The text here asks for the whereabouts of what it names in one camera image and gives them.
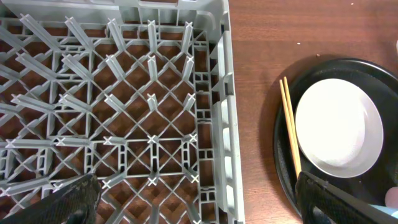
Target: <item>white plate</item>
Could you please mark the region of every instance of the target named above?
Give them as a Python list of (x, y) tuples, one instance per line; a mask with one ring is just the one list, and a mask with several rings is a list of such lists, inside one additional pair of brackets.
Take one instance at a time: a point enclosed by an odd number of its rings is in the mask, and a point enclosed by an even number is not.
[(329, 175), (361, 175), (380, 155), (380, 114), (368, 95), (350, 82), (333, 78), (312, 85), (298, 103), (295, 122), (302, 152)]

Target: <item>brown surface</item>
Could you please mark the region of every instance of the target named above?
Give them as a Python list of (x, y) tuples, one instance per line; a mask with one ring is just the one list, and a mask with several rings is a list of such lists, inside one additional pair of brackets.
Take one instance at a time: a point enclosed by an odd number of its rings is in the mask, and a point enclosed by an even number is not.
[(293, 80), (311, 64), (338, 56), (370, 60), (397, 73), (398, 4), (229, 0), (229, 9), (246, 221), (299, 223), (272, 155), (280, 104), (277, 82), (283, 76)]

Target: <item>dish rack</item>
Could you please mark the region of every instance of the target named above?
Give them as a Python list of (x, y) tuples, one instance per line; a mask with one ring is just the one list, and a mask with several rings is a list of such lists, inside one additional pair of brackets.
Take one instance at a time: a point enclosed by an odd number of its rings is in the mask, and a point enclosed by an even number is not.
[(244, 223), (228, 1), (172, 1), (2, 1), (0, 218), (95, 173), (96, 223)]

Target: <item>wooden chopstick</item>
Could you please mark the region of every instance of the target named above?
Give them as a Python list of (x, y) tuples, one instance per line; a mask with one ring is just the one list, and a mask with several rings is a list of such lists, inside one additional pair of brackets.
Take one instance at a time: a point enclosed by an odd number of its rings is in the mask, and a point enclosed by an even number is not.
[(290, 101), (289, 86), (287, 85), (286, 77), (284, 77), (284, 83), (285, 83), (285, 88), (284, 88), (284, 84), (282, 83), (282, 80), (279, 80), (280, 93), (282, 95), (282, 102), (283, 102), (284, 112), (285, 112), (287, 132), (289, 134), (290, 149), (292, 151), (294, 169), (296, 171), (296, 176), (298, 178), (299, 174), (301, 172), (300, 153), (299, 153), (299, 145), (297, 143), (297, 136), (295, 133), (292, 102)]
[(294, 121), (292, 101), (290, 100), (290, 91), (289, 91), (289, 86), (287, 84), (286, 77), (284, 77), (284, 84), (285, 84), (287, 107), (289, 108), (290, 123), (292, 124), (293, 140), (294, 140), (294, 145), (295, 145), (294, 152), (295, 152), (295, 158), (297, 160), (296, 165), (297, 165), (297, 170), (298, 170), (298, 172), (297, 172), (297, 177), (298, 177), (301, 172), (300, 151), (299, 151), (299, 144), (297, 142), (297, 133), (296, 133), (296, 125), (295, 125), (295, 121)]

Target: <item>black plate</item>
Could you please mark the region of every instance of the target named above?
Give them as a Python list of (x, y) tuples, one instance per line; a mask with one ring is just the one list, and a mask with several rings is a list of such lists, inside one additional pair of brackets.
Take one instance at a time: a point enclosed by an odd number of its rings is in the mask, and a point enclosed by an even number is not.
[[(398, 184), (398, 79), (386, 69), (364, 60), (330, 60), (313, 67), (289, 86), (293, 109), (311, 85), (327, 78), (349, 81), (360, 87), (372, 99), (383, 123), (383, 148), (373, 167), (357, 177), (342, 179), (327, 175), (312, 165), (300, 152), (302, 170), (329, 181), (366, 203), (384, 205), (387, 190)], [(300, 214), (294, 195), (296, 176), (282, 105), (275, 121), (274, 159), (285, 194)]]

